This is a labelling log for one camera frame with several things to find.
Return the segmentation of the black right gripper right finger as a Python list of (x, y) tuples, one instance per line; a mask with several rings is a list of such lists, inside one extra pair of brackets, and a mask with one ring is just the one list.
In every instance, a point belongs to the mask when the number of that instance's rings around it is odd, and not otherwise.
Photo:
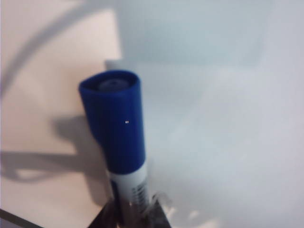
[(157, 192), (152, 196), (152, 199), (147, 209), (142, 214), (142, 224), (144, 228), (172, 228), (165, 208), (169, 208), (171, 199), (164, 192)]

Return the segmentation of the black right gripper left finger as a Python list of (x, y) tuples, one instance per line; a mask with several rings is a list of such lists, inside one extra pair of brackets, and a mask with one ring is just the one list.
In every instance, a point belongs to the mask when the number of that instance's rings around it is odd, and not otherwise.
[(103, 206), (89, 228), (124, 228), (123, 215), (119, 203), (111, 198)]

